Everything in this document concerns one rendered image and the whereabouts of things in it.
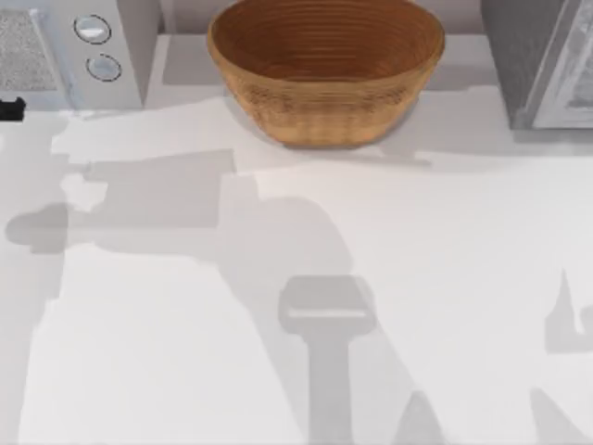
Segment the round microwave knob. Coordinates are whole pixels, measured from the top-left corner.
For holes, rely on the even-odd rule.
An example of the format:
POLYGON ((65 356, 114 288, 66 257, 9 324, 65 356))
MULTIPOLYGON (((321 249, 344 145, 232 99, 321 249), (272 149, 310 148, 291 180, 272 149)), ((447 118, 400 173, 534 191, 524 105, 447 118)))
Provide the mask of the round microwave knob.
POLYGON ((121 64, 108 54, 89 57, 85 67, 91 77, 102 83, 115 82, 122 74, 121 64))
POLYGON ((89 45, 102 45, 112 35, 109 23, 98 15, 79 16, 73 21, 77 37, 89 45))

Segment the brown woven basket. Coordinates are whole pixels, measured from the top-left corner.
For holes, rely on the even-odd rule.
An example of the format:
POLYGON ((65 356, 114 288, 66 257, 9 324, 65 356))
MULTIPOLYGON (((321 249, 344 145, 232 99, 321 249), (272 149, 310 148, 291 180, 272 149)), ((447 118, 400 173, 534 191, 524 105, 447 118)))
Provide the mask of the brown woven basket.
POLYGON ((236 0, 207 45, 233 99, 287 146, 361 146, 419 98, 444 53, 413 0, 236 0))

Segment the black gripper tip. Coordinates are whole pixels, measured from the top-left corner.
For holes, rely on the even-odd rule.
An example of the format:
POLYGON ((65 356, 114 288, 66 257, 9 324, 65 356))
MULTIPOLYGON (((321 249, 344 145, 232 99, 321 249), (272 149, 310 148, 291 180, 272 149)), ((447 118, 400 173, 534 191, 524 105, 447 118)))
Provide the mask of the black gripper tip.
POLYGON ((14 100, 0 99, 0 122, 22 122, 27 104, 22 97, 14 100))

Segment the pale microwave oven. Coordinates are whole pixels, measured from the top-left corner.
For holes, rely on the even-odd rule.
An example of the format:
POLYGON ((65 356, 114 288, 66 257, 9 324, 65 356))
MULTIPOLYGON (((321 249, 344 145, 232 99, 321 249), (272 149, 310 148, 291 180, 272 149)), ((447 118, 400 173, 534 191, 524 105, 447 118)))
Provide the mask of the pale microwave oven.
POLYGON ((162 21, 160 0, 0 0, 0 99, 20 96, 39 111, 141 109, 162 21), (109 23, 106 43, 77 37, 73 21, 85 15, 109 23), (99 54, 121 64, 115 82, 88 74, 99 54))

